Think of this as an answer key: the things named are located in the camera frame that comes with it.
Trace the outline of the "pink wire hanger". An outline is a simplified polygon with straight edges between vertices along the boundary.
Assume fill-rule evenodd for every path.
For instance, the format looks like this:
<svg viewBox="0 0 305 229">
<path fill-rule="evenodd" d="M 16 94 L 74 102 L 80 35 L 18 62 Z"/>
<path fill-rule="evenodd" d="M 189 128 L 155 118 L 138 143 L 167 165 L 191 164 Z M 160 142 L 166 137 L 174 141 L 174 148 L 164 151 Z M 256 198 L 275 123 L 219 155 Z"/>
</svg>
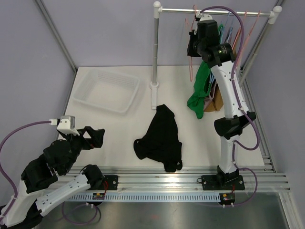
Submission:
<svg viewBox="0 0 305 229">
<path fill-rule="evenodd" d="M 193 20 L 190 23 L 188 21 L 187 18 L 185 18 L 184 20 L 184 25 L 185 25 L 185 29 L 187 32 L 187 35 L 189 37 L 188 39 L 188 44 L 187 44 L 187 56 L 188 56 L 188 68 L 189 68 L 189 77 L 190 77 L 190 82 L 193 81 L 193 57 L 195 56 L 195 51 L 193 48 L 193 42 L 195 41 L 195 30 L 194 30 L 194 23 L 196 21 L 196 17 L 197 17 L 197 5 L 193 5 L 192 7 L 194 16 L 193 16 Z"/>
</svg>

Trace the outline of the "green tank top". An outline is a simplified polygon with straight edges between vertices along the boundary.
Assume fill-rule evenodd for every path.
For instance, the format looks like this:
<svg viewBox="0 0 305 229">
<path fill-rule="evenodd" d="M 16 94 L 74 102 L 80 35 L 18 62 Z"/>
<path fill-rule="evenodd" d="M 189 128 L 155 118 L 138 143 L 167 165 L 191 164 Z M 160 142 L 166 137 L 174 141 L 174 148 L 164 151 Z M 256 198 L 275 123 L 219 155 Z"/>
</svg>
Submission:
<svg viewBox="0 0 305 229">
<path fill-rule="evenodd" d="M 197 119 L 202 119 L 205 113 L 203 107 L 204 99 L 210 92 L 208 80 L 210 72 L 211 70 L 208 68 L 208 65 L 205 62 L 202 62 L 196 73 L 193 94 L 187 101 L 188 108 L 195 113 Z"/>
</svg>

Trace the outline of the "black tank top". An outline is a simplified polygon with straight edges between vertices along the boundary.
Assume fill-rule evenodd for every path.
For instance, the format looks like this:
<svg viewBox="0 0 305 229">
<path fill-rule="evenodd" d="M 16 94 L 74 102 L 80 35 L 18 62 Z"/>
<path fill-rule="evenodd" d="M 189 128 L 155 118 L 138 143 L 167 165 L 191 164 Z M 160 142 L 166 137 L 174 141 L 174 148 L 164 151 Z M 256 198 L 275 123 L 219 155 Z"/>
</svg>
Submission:
<svg viewBox="0 0 305 229">
<path fill-rule="evenodd" d="M 183 167 L 182 143 L 178 139 L 178 126 L 174 113 L 164 104 L 157 106 L 146 134 L 133 143 L 136 156 L 161 162 L 166 172 Z"/>
</svg>

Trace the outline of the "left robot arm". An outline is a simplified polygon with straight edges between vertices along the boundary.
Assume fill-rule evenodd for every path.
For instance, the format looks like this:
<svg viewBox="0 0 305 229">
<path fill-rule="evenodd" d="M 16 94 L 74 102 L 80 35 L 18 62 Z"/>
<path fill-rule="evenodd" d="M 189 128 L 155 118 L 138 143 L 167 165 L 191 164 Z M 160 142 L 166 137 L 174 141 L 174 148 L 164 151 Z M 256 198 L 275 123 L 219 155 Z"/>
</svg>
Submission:
<svg viewBox="0 0 305 229">
<path fill-rule="evenodd" d="M 82 150 L 100 148 L 103 145 L 104 129 L 60 129 L 62 139 L 44 149 L 43 154 L 32 160 L 21 174 L 18 187 L 9 203 L 1 208 L 2 229 L 31 229 L 56 206 L 84 190 L 97 190 L 104 176 L 97 165 L 89 164 L 71 182 L 44 194 L 58 181 L 59 176 L 68 174 Z"/>
</svg>

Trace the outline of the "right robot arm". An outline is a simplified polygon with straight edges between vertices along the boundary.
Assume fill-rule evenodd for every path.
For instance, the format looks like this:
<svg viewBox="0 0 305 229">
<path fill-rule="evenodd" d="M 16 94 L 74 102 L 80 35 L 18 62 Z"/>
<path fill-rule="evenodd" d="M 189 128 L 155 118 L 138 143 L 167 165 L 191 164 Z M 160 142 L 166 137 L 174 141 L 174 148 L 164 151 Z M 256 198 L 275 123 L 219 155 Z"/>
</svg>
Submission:
<svg viewBox="0 0 305 229">
<path fill-rule="evenodd" d="M 234 147 L 243 129 L 256 119 L 243 102 L 235 75 L 235 56 L 231 45 L 220 43 L 218 25 L 213 19 L 199 20 L 197 28 L 190 33 L 187 54 L 201 57 L 217 81 L 224 103 L 224 117 L 214 122 L 221 138 L 221 158 L 216 175 L 202 177 L 205 190 L 243 190 L 244 185 L 235 166 Z"/>
</svg>

